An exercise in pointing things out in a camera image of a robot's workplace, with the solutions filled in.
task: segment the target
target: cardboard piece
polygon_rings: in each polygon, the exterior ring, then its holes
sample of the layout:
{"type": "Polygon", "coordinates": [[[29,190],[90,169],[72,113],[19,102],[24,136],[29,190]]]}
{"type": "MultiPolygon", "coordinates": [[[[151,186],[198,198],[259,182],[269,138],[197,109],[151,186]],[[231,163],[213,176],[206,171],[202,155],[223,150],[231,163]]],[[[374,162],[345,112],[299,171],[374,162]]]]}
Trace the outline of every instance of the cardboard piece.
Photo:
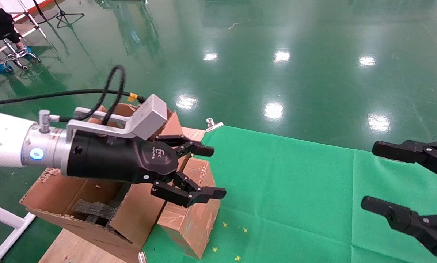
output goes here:
{"type": "MultiPolygon", "coordinates": [[[[114,113],[130,116],[137,108],[138,106],[120,103],[114,113]]],[[[182,134],[176,112],[168,111],[168,120],[157,133],[182,134]]],[[[187,158],[185,156],[179,160],[179,169],[184,168],[183,162],[187,158]]],[[[73,210],[80,199],[109,203],[118,195],[122,185],[123,183],[107,180],[63,176],[53,168],[48,168],[20,203],[34,215],[71,231],[127,263],[138,263],[137,253],[142,250],[165,204],[164,200],[150,194],[152,185],[131,185],[114,217],[106,226],[84,221],[73,210]]]]}
{"type": "Polygon", "coordinates": [[[63,229],[38,263],[126,263],[63,229]]]}
{"type": "Polygon", "coordinates": [[[202,141],[202,138],[205,136],[205,130],[197,130],[192,128],[182,127],[183,134],[189,138],[189,140],[193,141],[202,141]]]}
{"type": "MultiPolygon", "coordinates": [[[[183,170],[200,186],[215,186],[209,162],[190,158],[183,170]]],[[[189,208],[167,202],[157,222],[187,254],[201,259],[217,218],[220,200],[196,203],[189,208]]]]}

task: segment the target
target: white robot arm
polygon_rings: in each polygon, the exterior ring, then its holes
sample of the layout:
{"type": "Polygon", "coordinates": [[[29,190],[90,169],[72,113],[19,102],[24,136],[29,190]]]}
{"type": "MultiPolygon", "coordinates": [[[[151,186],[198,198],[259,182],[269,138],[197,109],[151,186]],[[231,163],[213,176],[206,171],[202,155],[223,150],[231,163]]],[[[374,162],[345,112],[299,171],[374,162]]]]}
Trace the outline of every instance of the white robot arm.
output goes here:
{"type": "MultiPolygon", "coordinates": [[[[76,108],[75,117],[89,112],[76,108]]],[[[105,115],[95,111],[91,117],[105,115]]],[[[76,119],[69,120],[66,129],[55,128],[50,123],[60,116],[48,110],[40,110],[38,119],[37,123],[0,113],[0,167],[52,167],[80,178],[151,183],[152,195],[184,207],[222,199],[227,193],[223,188],[200,187],[177,171],[180,157],[212,156],[213,148],[180,134],[148,140],[167,121],[167,105],[154,94],[131,117],[110,116],[110,122],[123,128],[76,119]]]]}
{"type": "MultiPolygon", "coordinates": [[[[90,111],[76,108],[75,115],[90,111]]],[[[93,118],[103,118],[104,112],[96,111],[93,118]]],[[[167,120],[167,105],[156,95],[151,95],[132,117],[111,115],[110,121],[125,128],[113,128],[95,123],[70,120],[67,129],[50,126],[59,116],[40,110],[39,123],[0,113],[0,167],[37,165],[60,168],[67,175],[68,157],[75,131],[83,130],[120,138],[148,139],[167,120]]]]}

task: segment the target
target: green backdrop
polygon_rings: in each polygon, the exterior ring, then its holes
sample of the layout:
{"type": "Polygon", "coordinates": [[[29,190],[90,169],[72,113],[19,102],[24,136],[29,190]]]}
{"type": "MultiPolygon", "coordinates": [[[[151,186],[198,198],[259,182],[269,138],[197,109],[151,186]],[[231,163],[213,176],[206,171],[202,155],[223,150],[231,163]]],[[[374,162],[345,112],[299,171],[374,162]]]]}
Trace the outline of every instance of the green backdrop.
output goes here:
{"type": "MultiPolygon", "coordinates": [[[[371,195],[437,214],[437,175],[420,165],[227,126],[203,142],[215,147],[206,159],[227,196],[201,262],[437,262],[360,207],[371,195]]],[[[199,262],[158,226],[144,251],[149,263],[199,262]]]]}

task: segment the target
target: cardboard box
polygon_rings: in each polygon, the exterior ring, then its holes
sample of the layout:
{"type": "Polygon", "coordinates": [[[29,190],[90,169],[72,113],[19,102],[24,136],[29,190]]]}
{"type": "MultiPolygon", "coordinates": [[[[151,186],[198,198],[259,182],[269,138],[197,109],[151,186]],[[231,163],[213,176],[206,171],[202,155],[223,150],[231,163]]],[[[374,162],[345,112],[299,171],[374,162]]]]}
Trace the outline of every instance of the cardboard box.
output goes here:
{"type": "MultiPolygon", "coordinates": [[[[122,103],[114,113],[130,116],[136,109],[137,106],[122,103]]],[[[157,133],[182,134],[176,112],[168,111],[168,120],[157,133]]],[[[179,160],[178,169],[184,168],[187,158],[179,160]]],[[[164,200],[150,194],[151,184],[131,185],[113,218],[105,226],[87,222],[83,215],[74,212],[74,206],[80,199],[109,203],[120,195],[122,187],[120,182],[72,178],[61,175],[58,169],[48,168],[20,203],[34,215],[71,231],[127,263],[138,263],[137,253],[142,250],[165,204],[164,200]]]]}
{"type": "MultiPolygon", "coordinates": [[[[190,158],[183,172],[200,186],[215,187],[212,171],[206,160],[190,158]]],[[[158,224],[188,256],[201,259],[219,207],[220,200],[216,199],[211,199],[208,203],[196,203],[189,208],[167,202],[158,224]]]]}

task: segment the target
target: white metal frame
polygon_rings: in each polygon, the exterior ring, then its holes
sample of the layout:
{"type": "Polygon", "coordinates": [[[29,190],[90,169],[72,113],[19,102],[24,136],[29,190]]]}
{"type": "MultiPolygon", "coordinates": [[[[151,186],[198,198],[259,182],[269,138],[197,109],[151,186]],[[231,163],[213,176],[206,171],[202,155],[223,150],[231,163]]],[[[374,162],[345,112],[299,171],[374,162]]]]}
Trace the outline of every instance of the white metal frame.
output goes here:
{"type": "Polygon", "coordinates": [[[137,258],[139,260],[139,263],[147,263],[147,257],[145,256],[145,253],[143,251],[137,254],[137,258]]]}
{"type": "MultiPolygon", "coordinates": [[[[43,33],[43,30],[40,28],[40,26],[37,24],[37,22],[35,22],[35,19],[34,19],[33,16],[30,14],[30,12],[27,10],[27,8],[26,8],[25,5],[22,3],[22,1],[21,1],[21,0],[16,0],[16,1],[17,1],[17,2],[19,3],[19,5],[22,7],[23,12],[18,12],[18,13],[12,12],[12,13],[9,13],[9,14],[10,14],[10,15],[18,15],[18,16],[16,16],[16,17],[14,17],[14,21],[15,21],[15,22],[18,21],[18,20],[21,20],[21,19],[23,19],[23,18],[25,18],[25,17],[28,17],[28,19],[32,22],[33,27],[32,27],[31,29],[29,29],[29,30],[26,30],[25,32],[19,32],[19,31],[18,31],[18,27],[19,27],[20,25],[15,25],[15,27],[14,27],[15,32],[18,33],[18,34],[20,34],[20,35],[22,36],[22,38],[24,38],[24,37],[26,37],[27,35],[29,35],[30,33],[34,32],[35,30],[38,30],[38,31],[40,31],[40,33],[43,35],[43,37],[46,38],[45,33],[43,33]]],[[[6,48],[7,48],[6,46],[0,47],[0,53],[3,52],[6,48]]]]}
{"type": "Polygon", "coordinates": [[[32,215],[31,213],[28,213],[24,218],[21,218],[3,208],[0,208],[0,222],[14,228],[13,232],[0,246],[0,261],[34,219],[35,215],[32,215]]]}

